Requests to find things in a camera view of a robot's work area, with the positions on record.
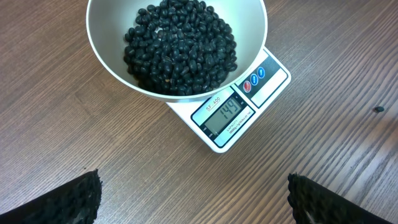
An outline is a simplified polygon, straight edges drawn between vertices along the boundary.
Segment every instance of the wood grain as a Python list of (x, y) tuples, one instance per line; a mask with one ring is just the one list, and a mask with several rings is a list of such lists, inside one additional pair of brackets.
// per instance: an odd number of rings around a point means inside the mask
[(267, 0), (292, 83), (222, 155), (101, 66), (86, 4), (0, 1), (0, 213), (98, 168), (96, 223), (294, 223), (297, 172), (398, 223), (398, 1)]

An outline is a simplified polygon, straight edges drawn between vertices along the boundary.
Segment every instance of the scale control panel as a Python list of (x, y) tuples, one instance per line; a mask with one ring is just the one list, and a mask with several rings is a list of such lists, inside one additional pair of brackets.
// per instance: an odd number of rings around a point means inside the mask
[(215, 96), (168, 105), (218, 153), (226, 152), (290, 83), (289, 71), (266, 49), (257, 65)]

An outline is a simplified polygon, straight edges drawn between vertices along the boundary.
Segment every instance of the black beans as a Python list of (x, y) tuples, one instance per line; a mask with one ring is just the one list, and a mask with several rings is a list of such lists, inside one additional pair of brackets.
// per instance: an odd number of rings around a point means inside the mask
[(140, 88), (179, 96), (207, 93), (237, 69), (232, 28), (204, 1), (163, 0), (138, 14), (140, 26), (124, 35), (123, 60)]

